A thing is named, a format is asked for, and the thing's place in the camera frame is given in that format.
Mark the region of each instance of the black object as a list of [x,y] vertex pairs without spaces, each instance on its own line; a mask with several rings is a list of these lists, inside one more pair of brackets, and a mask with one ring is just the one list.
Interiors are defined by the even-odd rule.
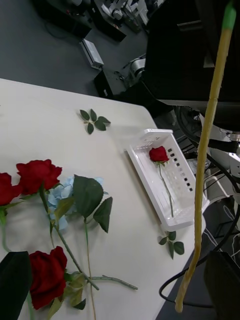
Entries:
[[95,77],[94,84],[101,98],[144,106],[153,118],[172,110],[169,105],[156,100],[142,81],[126,90],[119,74],[104,67]]
[[38,14],[45,20],[72,33],[85,38],[92,30],[88,18],[78,14],[78,7],[73,9],[63,0],[31,0]]
[[[142,77],[156,99],[205,114],[228,2],[165,0],[152,15]],[[216,126],[231,131],[240,131],[239,39],[238,11],[214,119]]]
[[[183,123],[182,119],[182,107],[176,106],[175,107],[175,114],[176,114],[176,120],[179,128],[182,130],[182,132],[186,135],[186,137],[189,140],[194,141],[195,143],[199,144],[200,142],[200,137],[194,135],[193,133],[189,132]],[[215,139],[210,139],[208,142],[208,147],[213,148],[213,149],[219,149],[225,152],[230,152],[230,153],[236,153],[238,149],[239,143],[236,141],[221,141],[221,140],[215,140]]]
[[228,253],[209,253],[204,280],[219,320],[239,320],[240,268]]
[[0,263],[0,318],[17,320],[32,285],[28,252],[10,252]]
[[93,22],[100,31],[109,37],[116,41],[122,41],[126,37],[126,34],[121,30],[121,23],[118,20],[113,22],[113,19],[103,12],[101,8],[102,4],[103,1],[91,0],[88,12]]

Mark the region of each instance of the electronic equipment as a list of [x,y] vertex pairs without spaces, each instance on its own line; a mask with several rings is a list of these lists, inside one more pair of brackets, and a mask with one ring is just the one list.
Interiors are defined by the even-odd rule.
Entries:
[[86,54],[86,57],[88,61],[90,62],[90,65],[94,69],[102,70],[102,67],[104,65],[104,62],[102,58],[100,57],[98,50],[96,49],[94,43],[83,39],[82,42],[80,42],[80,45]]
[[209,253],[204,281],[219,319],[238,320],[240,268],[228,253],[216,251]]

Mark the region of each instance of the black machine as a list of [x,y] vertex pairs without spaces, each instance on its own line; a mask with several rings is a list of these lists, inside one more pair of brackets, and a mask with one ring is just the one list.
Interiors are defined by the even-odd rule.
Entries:
[[[108,82],[108,98],[143,105],[153,117],[166,105],[189,106],[204,115],[227,3],[227,0],[165,0],[147,24],[145,67],[139,81],[122,90],[114,77],[103,70],[96,78],[98,93],[106,97],[98,86],[102,77],[101,86]],[[232,131],[240,131],[239,39],[237,15],[214,121],[220,128]]]

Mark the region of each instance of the white table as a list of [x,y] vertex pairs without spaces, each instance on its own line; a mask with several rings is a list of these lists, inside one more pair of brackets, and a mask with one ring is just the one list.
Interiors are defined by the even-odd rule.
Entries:
[[[111,121],[106,132],[86,133],[79,109],[90,108]],[[193,226],[177,232],[177,240],[184,242],[184,255],[176,254],[172,260],[167,247],[158,244],[161,223],[124,152],[129,138],[155,127],[148,111],[138,105],[0,79],[0,172],[8,172],[18,183],[16,163],[51,159],[63,167],[62,180],[73,174],[103,177],[104,190],[113,196],[109,233],[99,227],[89,232],[92,275],[121,278],[138,290],[98,281],[100,290],[93,290],[97,320],[155,320],[164,304],[160,286],[183,269],[194,247]],[[64,237],[87,272],[82,220],[70,223]],[[57,235],[54,242],[61,245]],[[7,244],[13,251],[50,252],[49,223],[39,200],[9,210]],[[4,256],[0,248],[0,259]],[[67,268],[75,271],[67,258]],[[89,292],[85,294],[84,311],[64,303],[52,319],[92,320]],[[46,319],[46,314],[46,309],[40,310],[35,318]],[[28,319],[26,303],[19,319]]]

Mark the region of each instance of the gray floor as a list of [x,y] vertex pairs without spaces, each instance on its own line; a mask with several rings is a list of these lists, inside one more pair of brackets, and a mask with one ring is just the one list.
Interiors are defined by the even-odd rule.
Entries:
[[[46,32],[30,0],[0,0],[0,78],[97,96],[93,79],[99,71],[90,67],[79,39],[49,25]],[[119,70],[146,51],[147,36],[126,28],[127,37],[114,41],[96,28],[87,39],[94,42],[105,66]]]

